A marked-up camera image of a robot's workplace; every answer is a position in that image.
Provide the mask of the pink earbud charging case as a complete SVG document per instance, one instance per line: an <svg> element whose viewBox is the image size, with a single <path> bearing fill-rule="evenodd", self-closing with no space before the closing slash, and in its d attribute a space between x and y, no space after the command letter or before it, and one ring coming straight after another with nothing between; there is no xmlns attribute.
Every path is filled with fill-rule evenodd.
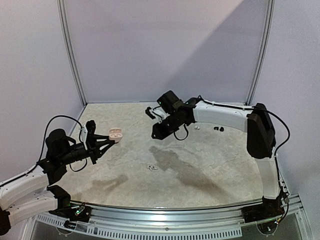
<svg viewBox="0 0 320 240"><path fill-rule="evenodd" d="M108 132L108 138L110 141L114 141L115 143L119 143L123 138L122 129L118 127L113 127Z"/></svg>

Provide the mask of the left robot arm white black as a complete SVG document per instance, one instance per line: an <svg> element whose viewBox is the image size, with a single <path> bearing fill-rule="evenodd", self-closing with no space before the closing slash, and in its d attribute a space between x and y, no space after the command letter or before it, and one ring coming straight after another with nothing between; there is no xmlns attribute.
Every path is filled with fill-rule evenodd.
<svg viewBox="0 0 320 240"><path fill-rule="evenodd" d="M44 212L71 222L89 222L92 208L85 203L73 205L70 194L56 183L67 173L67 165L87 158L95 164L123 134L122 129L111 128L108 135L98 135L87 127L81 133L84 139L77 143L63 129L53 130L45 139L46 157L0 184L1 235L17 223Z"/></svg>

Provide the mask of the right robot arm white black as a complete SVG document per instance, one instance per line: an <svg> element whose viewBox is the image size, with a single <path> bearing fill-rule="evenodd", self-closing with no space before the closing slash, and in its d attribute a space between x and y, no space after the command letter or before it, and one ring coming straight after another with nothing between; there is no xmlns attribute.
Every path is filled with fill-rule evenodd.
<svg viewBox="0 0 320 240"><path fill-rule="evenodd" d="M236 106L204 100L201 96L182 101L173 91L164 93L157 101L157 107L147 107L145 114L156 123L151 137L164 140L175 135L180 127L190 124L209 123L230 127L247 134L246 149L255 159L262 180L262 203L244 207L245 222L273 218L281 211L281 187L275 156L275 128L265 105Z"/></svg>

